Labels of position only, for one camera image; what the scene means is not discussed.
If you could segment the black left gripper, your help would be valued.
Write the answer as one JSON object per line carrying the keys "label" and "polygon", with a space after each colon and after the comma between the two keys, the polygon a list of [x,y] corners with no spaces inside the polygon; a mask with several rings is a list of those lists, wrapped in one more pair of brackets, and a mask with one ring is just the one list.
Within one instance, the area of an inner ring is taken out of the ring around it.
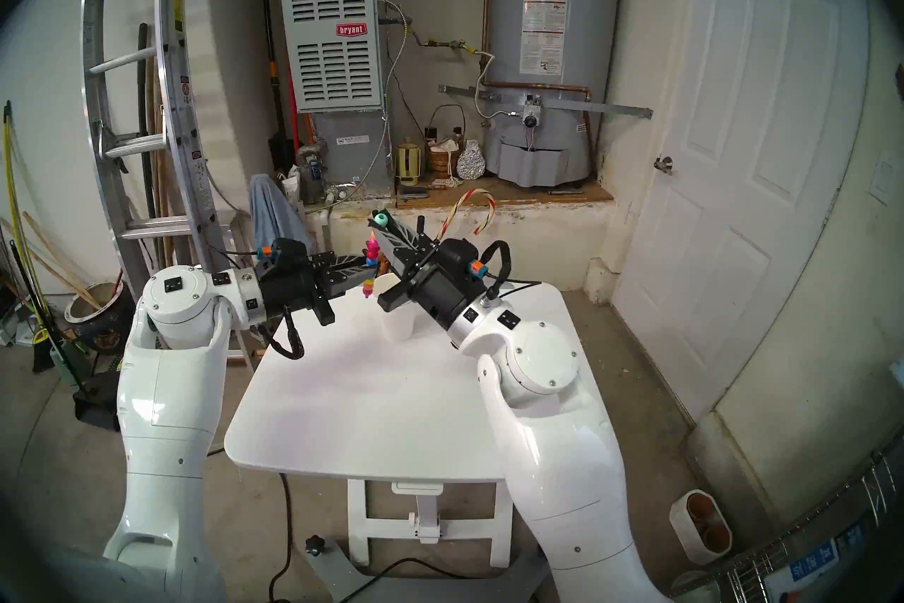
{"label": "black left gripper", "polygon": [[311,310],[320,325],[327,326],[335,321],[330,296],[373,281],[377,269],[378,261],[365,254],[277,254],[258,285],[268,317]]}

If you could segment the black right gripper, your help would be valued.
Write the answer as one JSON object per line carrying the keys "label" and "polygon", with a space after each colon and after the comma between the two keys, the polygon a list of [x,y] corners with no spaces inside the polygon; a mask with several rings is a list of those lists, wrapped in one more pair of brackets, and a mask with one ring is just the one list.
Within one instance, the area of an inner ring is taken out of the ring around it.
{"label": "black right gripper", "polygon": [[486,283],[472,274],[476,248],[431,248],[428,239],[390,213],[378,213],[373,234],[383,257],[399,282],[378,296],[378,305],[391,312],[414,302],[447,330],[460,314],[486,292]]}

